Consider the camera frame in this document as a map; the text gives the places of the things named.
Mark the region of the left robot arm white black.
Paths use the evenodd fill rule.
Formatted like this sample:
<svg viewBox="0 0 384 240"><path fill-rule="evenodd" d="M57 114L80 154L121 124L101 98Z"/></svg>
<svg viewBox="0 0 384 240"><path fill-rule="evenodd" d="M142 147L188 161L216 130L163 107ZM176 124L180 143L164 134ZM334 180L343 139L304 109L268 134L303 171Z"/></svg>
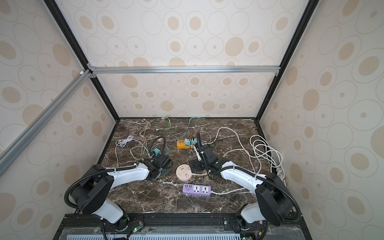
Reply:
<svg viewBox="0 0 384 240"><path fill-rule="evenodd" d="M131 182L155 181L172 166L173 161L165 154L126 167L104 168L97 164L69 186L64 201L82 214L96 215L114 225L126 224L124 210L108 199L110 190Z"/></svg>

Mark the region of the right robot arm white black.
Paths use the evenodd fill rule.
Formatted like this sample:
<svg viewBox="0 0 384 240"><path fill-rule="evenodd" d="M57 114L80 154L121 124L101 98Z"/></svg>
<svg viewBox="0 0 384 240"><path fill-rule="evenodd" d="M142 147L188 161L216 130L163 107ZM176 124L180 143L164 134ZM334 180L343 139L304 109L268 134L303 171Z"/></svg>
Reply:
<svg viewBox="0 0 384 240"><path fill-rule="evenodd" d="M205 170L208 176L232 181L256 197L256 203L246 204L238 211L241 225L267 221L280 226L284 220L297 222L301 219L297 201L278 175L257 174L237 166L232 161L215 155L210 145L195 144L194 150L198 159L189 162L193 173Z"/></svg>

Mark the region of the round pink power strip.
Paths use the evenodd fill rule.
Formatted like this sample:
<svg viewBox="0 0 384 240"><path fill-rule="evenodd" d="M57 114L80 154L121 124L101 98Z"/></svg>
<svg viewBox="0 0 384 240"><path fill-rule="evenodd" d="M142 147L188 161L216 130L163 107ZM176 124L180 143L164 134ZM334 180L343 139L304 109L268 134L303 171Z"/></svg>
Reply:
<svg viewBox="0 0 384 240"><path fill-rule="evenodd" d="M178 180L182 182L187 182L192 179L193 174L191 168L188 164L182 164L176 169L176 176Z"/></svg>

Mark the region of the purple power strip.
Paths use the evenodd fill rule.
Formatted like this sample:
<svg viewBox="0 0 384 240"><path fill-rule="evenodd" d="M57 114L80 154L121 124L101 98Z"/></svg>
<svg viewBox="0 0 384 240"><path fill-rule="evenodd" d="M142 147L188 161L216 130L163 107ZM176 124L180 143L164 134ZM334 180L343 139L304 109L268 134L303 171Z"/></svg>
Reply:
<svg viewBox="0 0 384 240"><path fill-rule="evenodd" d="M202 186L202 185L184 184L183 194L190 195L190 196L209 197L211 195L211 187Z"/></svg>

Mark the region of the orange power strip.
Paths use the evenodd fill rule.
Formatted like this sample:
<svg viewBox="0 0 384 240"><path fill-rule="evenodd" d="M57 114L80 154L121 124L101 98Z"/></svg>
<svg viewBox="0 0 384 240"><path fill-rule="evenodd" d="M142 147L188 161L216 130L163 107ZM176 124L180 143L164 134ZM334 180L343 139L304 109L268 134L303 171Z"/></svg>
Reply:
<svg viewBox="0 0 384 240"><path fill-rule="evenodd" d="M186 146L185 140L182 140L182 141L177 141L177 148L178 149L193 149L194 146Z"/></svg>

